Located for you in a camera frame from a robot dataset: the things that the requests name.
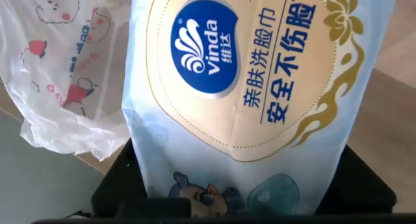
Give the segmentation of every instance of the cartoon print on bag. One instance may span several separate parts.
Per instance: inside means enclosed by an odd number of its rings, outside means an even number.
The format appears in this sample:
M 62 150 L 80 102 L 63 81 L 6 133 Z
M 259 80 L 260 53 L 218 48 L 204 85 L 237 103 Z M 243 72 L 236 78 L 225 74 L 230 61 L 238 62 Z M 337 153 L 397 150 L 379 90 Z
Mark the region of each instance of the cartoon print on bag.
M 78 105 L 81 109 L 83 116 L 86 116 L 82 101 L 94 92 L 95 87 L 98 87 L 98 85 L 93 84 L 93 82 L 90 79 L 78 79 L 78 84 L 72 84 L 70 86 L 68 90 L 68 95 L 66 96 L 66 99 L 62 104 L 62 107 L 67 108 L 69 105 Z
M 43 58 L 45 57 L 45 54 L 46 54 L 45 52 L 46 47 L 47 47 L 46 41 L 32 40 L 29 42 L 29 47 L 26 48 L 20 55 L 20 59 L 22 59 L 24 62 L 26 51 L 29 51 L 33 55 L 39 56 L 39 58 Z
M 39 84 L 35 83 L 34 81 L 32 81 L 32 88 L 35 92 L 40 92 Z
M 189 183 L 188 177 L 180 172 L 174 173 L 174 179 L 177 183 L 170 188 L 168 197 L 188 198 L 192 217 L 233 216 L 246 211 L 241 194 L 236 188 L 227 188 L 219 193 L 212 184 L 203 188 Z
M 247 198 L 248 209 L 256 216 L 294 214 L 298 202 L 298 185 L 284 173 L 273 175 L 263 181 Z
M 46 41 L 30 41 L 28 48 L 26 48 L 20 55 L 20 60 L 23 63 L 23 67 L 26 69 L 31 69 L 32 66 L 40 65 L 40 60 L 46 55 L 46 47 Z M 32 88 L 35 92 L 40 92 L 39 85 L 34 81 L 32 81 Z
M 87 43 L 96 43 L 104 40 L 110 31 L 111 21 L 110 18 L 102 13 L 98 12 L 99 8 L 95 8 L 92 13 L 91 20 L 88 20 L 91 24 L 90 33 L 88 34 Z
M 70 23 L 78 14 L 79 0 L 34 0 L 36 13 L 45 23 Z

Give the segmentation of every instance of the white plastic bag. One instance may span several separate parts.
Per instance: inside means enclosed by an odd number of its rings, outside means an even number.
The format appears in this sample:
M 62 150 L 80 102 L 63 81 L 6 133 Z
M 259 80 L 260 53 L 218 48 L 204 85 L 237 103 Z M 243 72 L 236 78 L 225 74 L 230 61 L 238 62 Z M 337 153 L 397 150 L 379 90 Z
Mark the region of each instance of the white plastic bag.
M 123 112 L 150 197 L 313 214 L 395 0 L 133 0 Z
M 35 147 L 103 160 L 121 112 L 131 0 L 0 0 L 0 75 Z

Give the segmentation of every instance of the gray floor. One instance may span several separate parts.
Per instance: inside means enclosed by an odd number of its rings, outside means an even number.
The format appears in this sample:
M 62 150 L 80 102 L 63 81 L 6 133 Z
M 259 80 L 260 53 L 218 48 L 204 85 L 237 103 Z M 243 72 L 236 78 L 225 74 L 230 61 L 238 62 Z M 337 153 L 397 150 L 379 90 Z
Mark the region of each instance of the gray floor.
M 90 210 L 103 175 L 73 155 L 30 146 L 0 111 L 0 223 L 31 223 Z

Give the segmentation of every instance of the wooden floor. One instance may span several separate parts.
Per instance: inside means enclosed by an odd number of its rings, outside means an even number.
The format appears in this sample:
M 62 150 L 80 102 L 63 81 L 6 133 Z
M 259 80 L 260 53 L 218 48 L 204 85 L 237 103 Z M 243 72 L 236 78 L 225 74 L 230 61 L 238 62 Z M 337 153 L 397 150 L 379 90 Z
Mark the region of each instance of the wooden floor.
M 416 89 L 374 70 L 348 144 L 416 212 Z
M 416 212 L 416 0 L 398 0 L 348 144 Z M 21 119 L 0 85 L 0 108 Z M 104 162 L 79 158 L 106 173 Z

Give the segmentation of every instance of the blue oval logo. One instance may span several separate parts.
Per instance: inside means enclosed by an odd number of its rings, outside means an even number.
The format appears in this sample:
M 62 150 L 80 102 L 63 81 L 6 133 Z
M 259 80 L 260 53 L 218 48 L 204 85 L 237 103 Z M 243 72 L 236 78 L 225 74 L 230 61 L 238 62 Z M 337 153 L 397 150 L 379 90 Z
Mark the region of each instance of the blue oval logo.
M 203 93 L 220 93 L 238 72 L 235 27 L 238 17 L 213 0 L 197 0 L 176 16 L 170 39 L 175 67 L 182 78 Z

